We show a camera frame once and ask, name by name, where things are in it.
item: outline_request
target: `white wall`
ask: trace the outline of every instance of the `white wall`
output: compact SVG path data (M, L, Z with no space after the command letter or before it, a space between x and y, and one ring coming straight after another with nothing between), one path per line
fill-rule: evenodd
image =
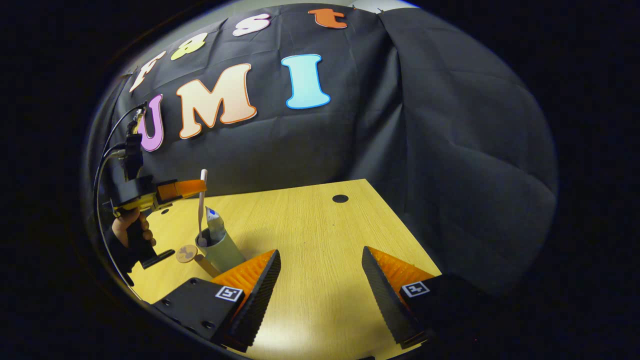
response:
M392 10L400 8L417 8L413 4L402 0L356 0L348 6L355 6L356 9L367 10L372 13L379 13L380 10Z

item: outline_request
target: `black cable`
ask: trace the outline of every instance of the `black cable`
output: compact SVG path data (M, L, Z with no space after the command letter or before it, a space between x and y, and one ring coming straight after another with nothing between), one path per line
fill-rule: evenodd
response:
M113 126L113 129L111 129L111 132L109 133L109 136L107 137L107 141L104 143L104 148L102 148L102 155L105 154L105 151L107 149L107 146L109 146L109 141L111 141L111 137L113 136L113 133L115 133L116 129L118 128L118 125L120 125L120 123L124 120L124 118L130 114L132 111L137 110L137 109L142 109L144 107L147 106L147 102L143 102L142 104L136 105L135 107L129 109L129 111L127 111L126 113L124 113L124 115L122 115L122 117L120 118L120 120L118 120L118 122L116 122L116 124Z
M120 275L120 278L123 280L123 282L125 283L125 285L127 285L127 287L129 288L129 290L131 290L131 292L133 292L135 294L135 296L142 301L142 298L131 288L131 285L126 281L124 275L122 275L122 272L120 271L120 268L118 268L118 264L116 264L115 260L113 259L113 255L111 255L111 251L109 250L109 245L107 244L107 241L104 237L104 231L102 230L102 223L100 222L100 201L99 201L99 183L100 183L100 176L102 175L102 171L104 170L104 165L107 163L107 161L112 158L113 156L116 156L115 152L116 151L121 151L125 149L125 144L124 143L118 143L114 146L112 146L104 155L103 157L100 159L100 164L98 166L98 171L96 173L95 176L95 180L93 182L93 206L94 206L94 210L95 213L93 215L94 219L93 221L95 222L95 226L98 230L98 234L100 234L102 236L102 242L104 243L104 247L107 250L107 255L109 255L109 259L111 260L113 266L115 267L116 271L118 272L118 275Z

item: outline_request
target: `blue letter i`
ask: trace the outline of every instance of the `blue letter i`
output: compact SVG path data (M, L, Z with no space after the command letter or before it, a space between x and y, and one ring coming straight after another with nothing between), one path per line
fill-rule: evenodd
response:
M282 59L282 65L288 67L291 73L293 94L287 100L288 108L309 109L331 101L331 97L320 89L316 65L320 60L322 57L316 54L294 55Z

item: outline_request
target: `hole in table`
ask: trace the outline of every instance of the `hole in table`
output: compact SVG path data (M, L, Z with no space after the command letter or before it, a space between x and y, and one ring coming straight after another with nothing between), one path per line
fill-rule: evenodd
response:
M339 194L333 197L333 201L335 202L347 202L347 200L349 200L349 197L347 195L343 195L343 194Z

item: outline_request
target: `orange component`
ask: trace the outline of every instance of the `orange component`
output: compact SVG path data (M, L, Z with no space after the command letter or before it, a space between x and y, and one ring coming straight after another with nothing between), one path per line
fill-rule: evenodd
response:
M186 199L206 190L207 185L204 180L187 180L158 186L157 194L162 200L174 199L178 196Z
M380 250L374 249L370 246L367 246L371 254L378 262L378 266L382 269L382 272L385 274L387 281L391 284L391 287L396 292L400 301L407 306L402 296L400 296L400 289L403 285L411 284L413 282L422 281L426 279L430 279L434 277L434 275L429 274L426 271L423 271L409 263L405 263L404 261L395 258L386 252L382 252Z
M211 280L211 282L215 284L244 290L244 299L240 303L240 306L234 316L238 314L238 311L242 309L246 299L251 295L255 284L258 282L258 278L267 267L267 263L274 252L275 249L265 252L262 255L258 255L251 260L245 261L244 263L223 272Z
M207 191L207 185L204 183L204 180L178 181L175 183L175 188L185 199L194 196L199 192Z

